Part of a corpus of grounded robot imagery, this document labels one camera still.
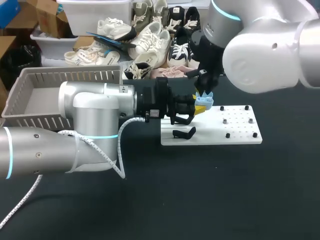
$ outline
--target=shoe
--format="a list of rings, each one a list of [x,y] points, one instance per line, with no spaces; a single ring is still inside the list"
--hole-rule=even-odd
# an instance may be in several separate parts
[[[134,60],[140,54],[145,53],[150,48],[153,35],[159,35],[161,32],[162,25],[158,21],[154,21],[146,26],[138,36],[131,42],[136,45],[134,48],[128,48],[129,56]]]
[[[159,36],[153,34],[153,40],[148,51],[155,51],[159,55],[159,59],[154,68],[161,67],[167,60],[167,54],[170,47],[170,33],[168,30],[163,30]]]
[[[189,35],[184,27],[179,27],[175,32],[166,61],[169,67],[187,66]]]
[[[77,52],[80,49],[84,51],[95,51],[95,52],[104,53],[109,48],[106,45],[94,40],[90,46],[81,46],[75,52]]]
[[[187,76],[186,73],[192,70],[192,68],[186,66],[173,66],[168,68],[153,69],[150,72],[150,79],[156,79],[157,77],[185,78]]]
[[[174,34],[179,27],[183,27],[185,20],[185,9],[181,6],[169,8],[168,26],[165,27],[170,34]]]
[[[158,0],[152,9],[152,22],[159,22],[162,24],[162,27],[168,25],[168,3],[166,0]]]
[[[201,29],[200,14],[195,6],[189,7],[188,11],[186,11],[184,28],[191,33]]]
[[[111,51],[106,57],[104,54],[93,50],[79,49],[78,52],[69,51],[64,54],[64,60],[72,66],[98,66],[116,64],[120,55],[116,51]]]
[[[122,79],[143,79],[158,62],[158,53],[148,51],[140,54],[122,73]]]
[[[108,17],[104,21],[98,21],[97,34],[123,42],[135,38],[137,32],[134,27],[125,24],[123,21]]]
[[[189,45],[189,53],[188,53],[188,67],[192,68],[192,69],[198,69],[199,67],[199,63],[196,59],[195,59],[195,54],[193,53],[193,51],[191,50],[191,47]]]
[[[154,4],[151,0],[133,3],[134,16],[131,21],[131,26],[134,27],[138,33],[150,23],[153,6]]]

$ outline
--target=yellow object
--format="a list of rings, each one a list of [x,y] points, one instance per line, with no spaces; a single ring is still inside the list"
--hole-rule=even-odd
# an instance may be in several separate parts
[[[206,111],[206,106],[194,106],[194,115],[202,114]]]

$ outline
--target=white pegboard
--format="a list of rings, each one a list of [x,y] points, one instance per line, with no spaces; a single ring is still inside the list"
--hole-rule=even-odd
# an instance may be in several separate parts
[[[248,145],[261,144],[262,136],[258,127],[255,113],[251,106],[213,106],[210,110],[198,114],[189,125],[170,124],[170,118],[161,120],[161,144],[164,146],[190,145]],[[196,132],[189,140],[174,138],[172,131],[189,132],[192,127]]]

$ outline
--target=gray plastic basket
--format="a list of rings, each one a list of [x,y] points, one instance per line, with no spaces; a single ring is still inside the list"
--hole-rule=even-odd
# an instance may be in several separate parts
[[[112,66],[25,68],[16,79],[2,117],[12,127],[72,130],[59,113],[58,95],[65,81],[122,84],[122,68]]]

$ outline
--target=white coiled cable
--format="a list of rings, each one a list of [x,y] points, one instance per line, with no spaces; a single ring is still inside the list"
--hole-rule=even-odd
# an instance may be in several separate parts
[[[76,131],[72,130],[63,130],[58,132],[59,134],[63,135],[72,135],[75,137],[79,137],[82,141],[86,142],[88,145],[90,145],[92,148],[94,148],[111,166],[112,168],[119,174],[121,178],[125,178],[125,169],[124,169],[124,163],[122,160],[122,154],[121,154],[121,135],[124,130],[124,128],[132,122],[145,122],[145,119],[143,117],[134,117],[130,118],[129,120],[125,121],[124,124],[119,129],[118,132],[118,146],[117,146],[117,152],[118,152],[118,158],[119,158],[119,164],[120,164],[120,170],[119,168],[114,164],[114,162],[95,144],[92,142],[91,139],[78,134]],[[15,214],[16,211],[27,201],[27,199],[31,196],[31,194],[35,191],[37,186],[39,185],[43,175],[39,175],[33,186],[30,188],[30,190],[27,192],[27,194],[21,199],[21,201],[11,210],[11,212],[3,219],[3,221],[0,223],[0,230],[4,227],[4,225],[9,221],[9,219]]]

